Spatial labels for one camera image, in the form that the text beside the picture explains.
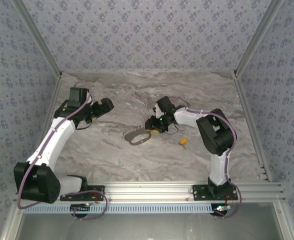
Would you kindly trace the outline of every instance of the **gray marble tabletop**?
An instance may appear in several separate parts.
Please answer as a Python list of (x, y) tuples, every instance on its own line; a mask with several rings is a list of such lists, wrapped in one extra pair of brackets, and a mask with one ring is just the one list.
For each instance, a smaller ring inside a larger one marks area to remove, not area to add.
[[(110, 98), (115, 107), (69, 138), (55, 167), (58, 176), (76, 174), (90, 181), (205, 181), (210, 173), (210, 154), (197, 129), (179, 125), (176, 134), (153, 133), (139, 146), (124, 140), (125, 134), (144, 125), (155, 102), (167, 95), (185, 99), (195, 110), (222, 109), (238, 134), (230, 160), (231, 178), (260, 178), (244, 112), (229, 77), (195, 71), (65, 73), (56, 108), (68, 99), (69, 89), (77, 81), (88, 82), (95, 100)], [(179, 99), (172, 102), (184, 104)], [(170, 126), (169, 133), (174, 132)], [(179, 145), (182, 138), (189, 140), (185, 149)]]

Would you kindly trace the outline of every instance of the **patterned wallpaper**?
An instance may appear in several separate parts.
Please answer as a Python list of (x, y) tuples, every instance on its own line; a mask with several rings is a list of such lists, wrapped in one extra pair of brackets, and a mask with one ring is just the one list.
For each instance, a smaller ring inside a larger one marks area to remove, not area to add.
[(0, 231), (16, 192), (13, 167), (35, 149), (54, 84), (10, 0), (0, 0)]
[(233, 70), (270, 0), (24, 0), (62, 71)]
[(275, 181), (294, 213), (294, 0), (285, 0), (241, 77)]

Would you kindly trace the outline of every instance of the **small object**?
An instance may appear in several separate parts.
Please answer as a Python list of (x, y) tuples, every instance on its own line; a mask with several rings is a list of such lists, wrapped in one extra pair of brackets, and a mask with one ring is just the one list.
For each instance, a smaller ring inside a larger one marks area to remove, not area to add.
[(181, 145), (185, 150), (187, 150), (186, 147), (184, 146), (184, 144), (186, 144), (187, 142), (188, 142), (188, 139), (183, 138), (180, 140), (179, 145)]
[(228, 206), (228, 205), (226, 205), (226, 206), (218, 206), (216, 209), (214, 209), (214, 210), (217, 210), (217, 211), (219, 211), (219, 212), (222, 212), (222, 211), (226, 211), (226, 210), (229, 210), (229, 209), (231, 209), (231, 206)]
[(183, 138), (183, 139), (181, 139), (180, 140), (180, 145), (184, 145), (184, 144), (186, 144), (188, 142), (188, 139), (187, 138)]

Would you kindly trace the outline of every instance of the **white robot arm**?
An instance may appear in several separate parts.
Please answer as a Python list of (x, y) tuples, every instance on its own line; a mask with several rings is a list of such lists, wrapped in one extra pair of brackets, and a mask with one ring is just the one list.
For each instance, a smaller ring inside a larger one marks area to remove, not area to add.
[(22, 199), (53, 203), (59, 196), (87, 190), (83, 189), (87, 184), (85, 177), (69, 175), (58, 179), (53, 172), (62, 148), (79, 123), (86, 121), (91, 124), (93, 119), (113, 109), (112, 101), (108, 98), (103, 98), (101, 104), (92, 100), (87, 102), (88, 92), (86, 88), (70, 89), (69, 100), (56, 110), (52, 125), (40, 146), (25, 163), (18, 162), (14, 167), (17, 190), (23, 185)]
[[(203, 117), (206, 117), (208, 114), (190, 112), (186, 107), (182, 107), (175, 111), (174, 118), (177, 124), (188, 125), (194, 128), (198, 128), (197, 120)], [(209, 175), (210, 180), (217, 186), (223, 185), (227, 179), (225, 176), (225, 165), (226, 165), (226, 154), (227, 151), (224, 151), (221, 155), (212, 154), (211, 156), (211, 172)], [(227, 169), (227, 176), (229, 178), (229, 165)]]
[(147, 120), (146, 130), (157, 130), (163, 133), (168, 131), (170, 124), (188, 125), (199, 129), (204, 145), (211, 155), (208, 189), (217, 199), (225, 196), (226, 189), (228, 191), (232, 189), (228, 186), (228, 161), (235, 139), (231, 129), (223, 121), (227, 119), (222, 111), (218, 108), (211, 112), (204, 112), (191, 110), (185, 106), (175, 107), (167, 96), (158, 100), (153, 110), (155, 116)]

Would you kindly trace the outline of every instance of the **aluminum frame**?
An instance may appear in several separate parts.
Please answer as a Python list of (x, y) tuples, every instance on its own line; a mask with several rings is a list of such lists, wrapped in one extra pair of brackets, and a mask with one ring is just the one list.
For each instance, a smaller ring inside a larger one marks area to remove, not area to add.
[(243, 111), (244, 111), (244, 114), (245, 114), (245, 117), (247, 120), (247, 125), (249, 128), (249, 132), (251, 135), (253, 146), (256, 150), (258, 161), (263, 166), (263, 168), (265, 170), (267, 180), (272, 182), (272, 175), (271, 175), (271, 172), (269, 169), (269, 165), (268, 165), (265, 153), (262, 148), (262, 144), (261, 144), (259, 134), (258, 134), (256, 125), (255, 125), (251, 110), (250, 110), (250, 106), (249, 106), (249, 103), (248, 103), (248, 100), (246, 97), (245, 90), (243, 88), (241, 81), (238, 79), (238, 77), (234, 76), (234, 81), (235, 81), (236, 89), (239, 94), (240, 103), (242, 105), (242, 108), (243, 108)]
[[(106, 195), (111, 204), (198, 204), (193, 201), (190, 192), (194, 184), (206, 184), (196, 181), (173, 182), (95, 182), (105, 185)], [(235, 181), (243, 195), (243, 203), (273, 203), (279, 225), (285, 240), (294, 240), (294, 225), (286, 203), (283, 187), (279, 182)], [(218, 203), (219, 201), (201, 201), (202, 203)], [(30, 201), (23, 200), (23, 205)], [(57, 200), (56, 206), (66, 204), (84, 203)], [(1, 240), (15, 239), (24, 211), (19, 210), (14, 204), (8, 213), (3, 227)]]
[(56, 78), (60, 77), (60, 70), (59, 67), (53, 58), (48, 46), (45, 43), (45, 40), (40, 34), (40, 31), (36, 27), (28, 9), (26, 8), (25, 4), (22, 0), (11, 0), (13, 6), (16, 8), (17, 12), (19, 13), (21, 20), (26, 25), (30, 35), (32, 36), (34, 42), (39, 47), (40, 52), (42, 53), (43, 57), (47, 61), (49, 68), (51, 69), (52, 73), (56, 76)]
[(250, 62), (253, 54), (255, 53), (256, 49), (260, 45), (263, 36), (269, 29), (274, 17), (276, 16), (279, 8), (281, 7), (284, 0), (271, 0), (265, 13), (263, 14), (259, 24), (252, 34), (252, 38), (250, 39), (249, 44), (247, 45), (244, 53), (242, 54), (238, 65), (236, 66), (236, 75), (237, 77), (241, 77), (243, 71), (245, 70), (246, 66)]

